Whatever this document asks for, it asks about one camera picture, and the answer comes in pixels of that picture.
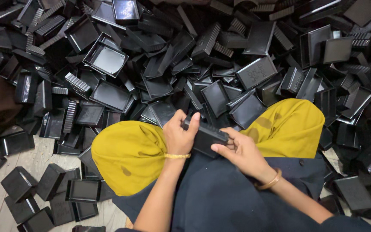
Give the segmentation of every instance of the hand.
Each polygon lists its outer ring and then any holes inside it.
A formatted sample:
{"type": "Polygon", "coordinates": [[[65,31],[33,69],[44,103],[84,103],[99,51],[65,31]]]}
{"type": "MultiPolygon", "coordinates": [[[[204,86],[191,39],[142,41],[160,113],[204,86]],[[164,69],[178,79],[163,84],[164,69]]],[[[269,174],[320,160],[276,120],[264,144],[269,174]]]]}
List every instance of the hand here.
{"type": "Polygon", "coordinates": [[[194,144],[195,134],[200,126],[200,113],[195,113],[191,119],[188,130],[181,127],[181,122],[187,117],[182,111],[176,114],[162,128],[167,143],[167,153],[172,155],[189,154],[194,144]]]}
{"type": "Polygon", "coordinates": [[[240,134],[231,127],[221,130],[229,135],[229,141],[227,146],[213,144],[211,146],[213,151],[228,159],[242,173],[252,176],[264,184],[276,177],[276,171],[268,165],[251,137],[240,134]]]}

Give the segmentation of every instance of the fingernail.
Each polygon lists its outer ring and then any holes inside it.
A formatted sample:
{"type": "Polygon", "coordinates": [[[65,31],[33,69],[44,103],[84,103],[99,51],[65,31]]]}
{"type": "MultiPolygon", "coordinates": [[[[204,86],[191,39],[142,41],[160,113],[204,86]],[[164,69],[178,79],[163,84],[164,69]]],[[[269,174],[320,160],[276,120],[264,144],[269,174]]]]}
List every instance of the fingernail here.
{"type": "Polygon", "coordinates": [[[217,151],[219,150],[219,148],[218,148],[215,144],[213,144],[213,145],[211,146],[211,149],[212,149],[213,151],[215,151],[215,152],[217,152],[217,151]]]}
{"type": "Polygon", "coordinates": [[[195,114],[193,115],[193,119],[194,119],[194,120],[200,120],[200,113],[195,113],[195,114]]]}

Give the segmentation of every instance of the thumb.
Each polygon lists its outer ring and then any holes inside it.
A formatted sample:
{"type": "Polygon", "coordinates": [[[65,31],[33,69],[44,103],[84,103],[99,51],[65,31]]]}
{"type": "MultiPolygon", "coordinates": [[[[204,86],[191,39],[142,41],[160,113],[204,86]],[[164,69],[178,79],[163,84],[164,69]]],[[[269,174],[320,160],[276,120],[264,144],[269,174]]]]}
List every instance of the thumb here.
{"type": "Polygon", "coordinates": [[[197,134],[199,127],[200,127],[200,113],[195,113],[191,118],[190,125],[188,125],[187,133],[194,137],[195,134],[197,134]]]}
{"type": "Polygon", "coordinates": [[[228,149],[228,147],[221,144],[213,144],[211,149],[224,156],[224,158],[228,159],[230,162],[234,163],[233,161],[235,158],[235,153],[228,149]]]}

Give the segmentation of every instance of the gold bangle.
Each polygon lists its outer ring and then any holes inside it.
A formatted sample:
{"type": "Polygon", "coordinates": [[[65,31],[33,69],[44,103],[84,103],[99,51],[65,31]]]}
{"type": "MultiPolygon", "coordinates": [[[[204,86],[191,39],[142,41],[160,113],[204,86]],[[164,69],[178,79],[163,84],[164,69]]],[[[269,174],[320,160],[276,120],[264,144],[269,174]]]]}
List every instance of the gold bangle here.
{"type": "Polygon", "coordinates": [[[265,189],[269,189],[269,188],[273,187],[281,178],[280,168],[275,168],[274,170],[277,172],[277,176],[274,177],[274,179],[271,182],[269,182],[268,184],[262,185],[262,186],[259,186],[257,183],[255,183],[254,186],[258,190],[265,190],[265,189]]]}
{"type": "Polygon", "coordinates": [[[170,159],[187,159],[191,157],[191,154],[189,153],[187,155],[172,155],[172,154],[164,153],[164,157],[170,158],[170,159]]]}

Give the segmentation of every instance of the yellow cloth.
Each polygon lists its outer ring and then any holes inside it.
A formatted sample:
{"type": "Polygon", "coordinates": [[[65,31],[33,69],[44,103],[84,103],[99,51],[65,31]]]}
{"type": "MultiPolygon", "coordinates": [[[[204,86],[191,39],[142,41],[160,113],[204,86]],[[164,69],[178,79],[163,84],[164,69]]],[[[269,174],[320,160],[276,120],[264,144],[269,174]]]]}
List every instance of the yellow cloth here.
{"type": "MultiPolygon", "coordinates": [[[[322,112],[311,102],[285,99],[241,133],[252,137],[264,156],[314,158],[323,124],[322,112]]],[[[162,129],[139,121],[107,127],[91,147],[98,170],[118,196],[138,193],[157,179],[165,152],[162,129]]]]}

